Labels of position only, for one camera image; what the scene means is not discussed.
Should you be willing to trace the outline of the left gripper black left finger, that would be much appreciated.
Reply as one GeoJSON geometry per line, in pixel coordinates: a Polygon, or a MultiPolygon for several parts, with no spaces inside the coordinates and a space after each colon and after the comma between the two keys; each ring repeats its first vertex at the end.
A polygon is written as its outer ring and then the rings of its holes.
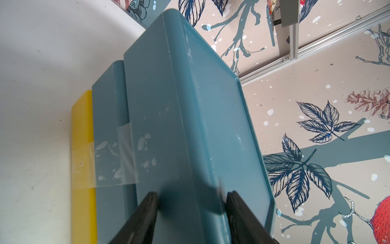
{"type": "Polygon", "coordinates": [[[109,244],[151,244],[157,210],[158,195],[149,192],[109,244]]]}

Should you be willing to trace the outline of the yellow board under cabinet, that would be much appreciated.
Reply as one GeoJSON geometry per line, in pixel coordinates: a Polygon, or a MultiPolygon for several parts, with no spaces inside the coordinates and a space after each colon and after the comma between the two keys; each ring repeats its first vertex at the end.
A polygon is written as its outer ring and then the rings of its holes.
{"type": "Polygon", "coordinates": [[[92,91],[71,109],[71,243],[96,244],[92,91]]]}

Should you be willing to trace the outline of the teal drawer cabinet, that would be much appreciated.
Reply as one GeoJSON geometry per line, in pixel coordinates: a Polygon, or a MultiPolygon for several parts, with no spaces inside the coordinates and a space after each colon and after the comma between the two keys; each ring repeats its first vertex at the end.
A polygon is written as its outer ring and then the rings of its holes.
{"type": "Polygon", "coordinates": [[[100,244],[149,192],[152,244],[232,244],[233,191],[271,235],[275,200],[240,81],[179,11],[163,12],[95,82],[92,116],[100,244]]]}

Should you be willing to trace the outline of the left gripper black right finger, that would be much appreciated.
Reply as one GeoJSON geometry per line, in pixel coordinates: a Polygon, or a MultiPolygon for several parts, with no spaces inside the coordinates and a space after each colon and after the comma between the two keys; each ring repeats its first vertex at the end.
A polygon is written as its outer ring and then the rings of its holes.
{"type": "Polygon", "coordinates": [[[277,244],[236,192],[229,192],[225,212],[233,244],[277,244]]]}

